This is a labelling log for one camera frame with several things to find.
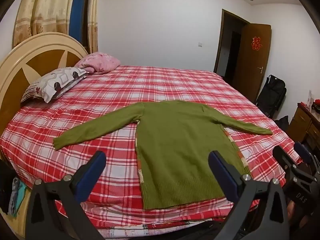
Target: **pillow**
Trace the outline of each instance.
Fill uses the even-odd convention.
[[[84,69],[91,74],[105,74],[119,66],[119,59],[101,52],[94,52],[81,59],[75,65],[75,67]]]
[[[87,71],[76,68],[58,68],[33,82],[24,92],[21,102],[29,98],[43,98],[46,103],[59,98],[88,75]]]

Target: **beige curtain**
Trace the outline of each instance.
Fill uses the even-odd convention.
[[[97,23],[98,0],[89,0],[88,7],[88,43],[90,53],[98,51],[98,23]]]
[[[69,33],[73,0],[21,0],[13,46],[42,32]]]

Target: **mattress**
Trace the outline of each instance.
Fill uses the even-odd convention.
[[[136,124],[59,151],[53,148],[53,138],[76,125],[132,103],[162,100],[204,103],[235,119],[271,129],[272,136],[263,136],[226,128],[257,180],[276,177],[284,184],[284,171],[272,157],[274,146],[280,145],[293,160],[299,157],[293,141],[215,73],[146,66],[120,66],[104,75],[88,76],[51,103],[28,103],[2,134],[1,150],[29,187],[37,178],[52,182],[74,174],[97,150],[105,152],[106,168],[81,206],[106,237],[114,236],[111,230],[117,228],[172,228],[228,215],[232,203],[225,198],[144,210],[135,152]],[[57,207],[64,214],[60,203]]]

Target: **sweater's left sleeve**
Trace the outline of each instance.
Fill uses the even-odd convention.
[[[143,111],[143,102],[139,102],[85,122],[65,131],[59,137],[54,138],[54,148],[60,150],[67,145],[99,138],[107,133],[120,129],[131,122],[139,120],[143,115]]]
[[[221,123],[225,126],[252,134],[272,135],[272,131],[270,129],[261,128],[253,123],[238,121],[207,105],[204,105],[204,112],[207,112],[214,122]]]

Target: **door handle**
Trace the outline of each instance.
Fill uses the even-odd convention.
[[[258,67],[258,69],[260,69],[260,74],[262,74],[263,67]]]

